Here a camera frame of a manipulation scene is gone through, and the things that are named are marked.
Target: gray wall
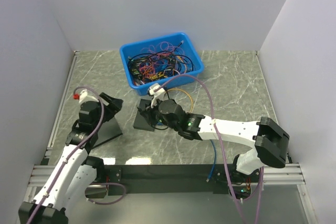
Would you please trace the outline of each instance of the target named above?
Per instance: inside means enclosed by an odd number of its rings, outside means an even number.
[[[0,216],[14,223],[73,53],[44,0],[0,0]]]
[[[260,51],[320,223],[335,223],[336,1],[287,0]]]
[[[197,49],[259,50],[285,0],[48,0],[73,49],[186,32]]]

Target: cable connector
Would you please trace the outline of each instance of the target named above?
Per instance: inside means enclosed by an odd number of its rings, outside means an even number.
[[[73,95],[73,98],[74,98],[75,100],[79,100],[79,94],[77,94],[77,93],[74,94],[74,95]]]

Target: marble tabletop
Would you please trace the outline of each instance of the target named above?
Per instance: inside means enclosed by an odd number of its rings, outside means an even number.
[[[205,70],[199,78],[205,82],[214,101],[215,117],[234,121],[256,121],[261,116],[276,119],[264,76],[255,51],[199,51]],[[73,122],[78,118],[79,105],[72,99],[76,86],[87,85],[97,92],[124,100],[116,119],[123,135],[91,151],[108,164],[211,164],[214,150],[210,141],[186,140],[173,130],[154,132],[133,128],[140,96],[127,83],[119,51],[78,52],[66,92],[64,107],[53,139],[49,165],[55,165],[64,147]],[[210,115],[209,100],[197,82],[180,88],[194,100],[194,113]],[[171,91],[185,111],[189,98]],[[217,162],[222,163],[219,142],[216,143]],[[225,142],[228,162],[249,147]]]

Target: blue container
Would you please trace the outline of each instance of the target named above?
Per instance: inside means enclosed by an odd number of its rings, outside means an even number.
[[[124,65],[127,81],[128,81],[129,86],[132,89],[137,91],[138,95],[146,95],[148,88],[151,85],[153,85],[154,83],[158,83],[162,85],[166,81],[170,80],[172,77],[137,86],[133,83],[133,77],[131,76],[128,70],[128,67],[127,67],[127,63],[129,62],[129,57],[133,57],[135,55],[140,54],[143,48],[148,48],[150,45],[156,46],[159,43],[164,42],[164,41],[169,42],[175,46],[178,46],[181,43],[181,41],[184,41],[183,44],[180,45],[180,47],[184,50],[185,55],[188,56],[194,64],[194,71],[188,72],[188,74],[196,77],[199,73],[201,73],[204,70],[204,65],[200,57],[198,56],[193,44],[191,43],[187,34],[184,34],[184,33],[170,34],[170,35],[166,35],[166,36],[162,36],[162,37],[158,37],[154,39],[147,39],[147,40],[123,45],[120,48],[120,56],[121,56],[122,64]],[[194,79],[190,77],[185,77],[185,76],[179,77],[173,80],[172,82],[170,82],[167,85],[167,88],[170,89],[173,87],[191,83],[193,81]]]

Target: purple hose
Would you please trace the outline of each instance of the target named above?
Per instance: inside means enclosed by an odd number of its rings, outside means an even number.
[[[96,205],[103,205],[103,206],[107,206],[107,205],[111,205],[111,204],[115,204],[119,201],[121,201],[125,195],[126,195],[126,187],[122,184],[119,184],[119,183],[112,183],[112,182],[107,182],[107,183],[99,183],[99,184],[92,184],[92,185],[107,185],[107,186],[120,186],[122,187],[122,189],[124,190],[124,192],[122,193],[122,195],[120,196],[119,199],[116,199],[115,201],[112,201],[112,202],[97,202],[97,201],[94,201],[92,199],[88,199],[88,201],[96,204]]]
[[[96,93],[95,90],[93,90],[93,89],[90,88],[90,87],[87,87],[87,86],[78,86],[78,87],[76,87],[76,88],[74,89],[74,91],[73,91],[74,93],[73,93],[73,94],[75,94],[76,91],[77,91],[78,89],[87,89],[87,90],[91,91],[91,92],[94,94],[95,98],[100,102],[100,105],[101,105],[101,115],[100,115],[100,119],[99,119],[99,122],[98,122],[96,128],[94,128],[94,130],[90,133],[90,135],[88,135],[86,139],[84,139],[82,142],[80,142],[80,144],[77,145],[76,148],[74,148],[74,149],[72,150],[72,152],[70,152],[70,154],[66,157],[66,161],[63,161],[63,163],[62,163],[61,166],[59,167],[59,170],[57,171],[57,173],[56,173],[54,179],[52,180],[52,182],[50,183],[50,186],[48,187],[48,189],[47,189],[47,191],[46,191],[46,193],[47,193],[48,195],[50,194],[52,188],[54,187],[54,185],[55,185],[55,183],[56,183],[56,181],[57,181],[59,175],[61,174],[61,172],[62,172],[64,166],[67,164],[67,161],[71,158],[71,156],[72,156],[72,155],[73,155],[73,154],[74,154],[74,153],[75,153],[81,146],[83,146],[87,141],[90,140],[90,138],[91,138],[91,137],[97,132],[97,130],[100,128],[100,126],[101,126],[101,124],[102,124],[102,121],[103,121],[103,117],[104,117],[104,103],[103,103],[102,99],[100,98],[100,96],[98,95],[98,93]],[[41,205],[42,205],[43,202],[46,200],[46,198],[47,198],[47,196],[43,196],[43,197],[42,197],[41,201],[38,203],[38,205],[35,207],[34,211],[31,213],[31,215],[30,215],[30,217],[29,217],[29,219],[28,219],[28,221],[27,221],[26,224],[31,224],[31,222],[33,221],[33,218],[35,217],[37,211],[40,209]]]
[[[164,84],[162,84],[158,89],[154,90],[154,92],[157,92],[158,90],[160,90],[161,88],[164,88],[168,83],[170,83],[171,81],[173,81],[174,79],[176,78],[179,78],[179,77],[182,77],[182,76],[186,76],[186,77],[190,77],[194,80],[196,80],[197,82],[199,82],[202,87],[204,88],[205,92],[207,93],[208,95],[208,98],[209,98],[209,102],[210,102],[210,110],[211,110],[211,118],[212,120],[215,118],[215,115],[214,115],[214,106],[213,106],[213,101],[212,101],[212,98],[211,98],[211,95],[210,95],[210,92],[208,90],[208,88],[206,87],[206,85],[198,78],[194,77],[194,76],[191,76],[190,74],[180,74],[178,76],[174,76],[172,77],[169,81],[166,81]],[[236,195],[235,195],[235,192],[234,192],[234,189],[233,189],[233,186],[232,186],[232,183],[231,183],[231,179],[230,179],[230,174],[229,174],[229,170],[228,170],[228,167],[227,167],[227,162],[226,162],[226,155],[225,155],[225,149],[224,149],[224,145],[223,145],[223,140],[222,140],[222,137],[221,137],[221,134],[219,133],[218,131],[218,128],[216,126],[216,122],[214,122],[214,128],[215,128],[215,131],[217,133],[217,136],[218,136],[218,139],[219,139],[219,144],[221,145],[221,149],[222,149],[222,155],[223,155],[223,162],[224,162],[224,170],[225,170],[225,175],[226,175],[226,178],[227,178],[227,183],[228,183],[228,186],[229,186],[229,189],[230,189],[230,192],[231,192],[231,195],[232,197],[234,198],[234,203],[236,205],[236,208],[237,208],[237,211],[243,221],[243,223],[247,223],[246,220],[245,220],[245,217],[244,217],[244,214],[243,214],[243,211],[241,210],[241,207],[239,205],[239,200],[237,200],[236,198]],[[258,203],[257,203],[257,212],[256,212],[256,220],[255,220],[255,223],[257,223],[258,221],[258,217],[259,217],[259,211],[260,211],[260,199],[261,199],[261,186],[259,184],[262,185],[263,181],[262,181],[262,178],[263,178],[263,175],[264,175],[264,168],[262,167],[261,169],[261,172],[259,174],[259,182],[258,182],[258,185],[257,185],[257,188],[256,190],[259,188],[259,197],[258,197]]]

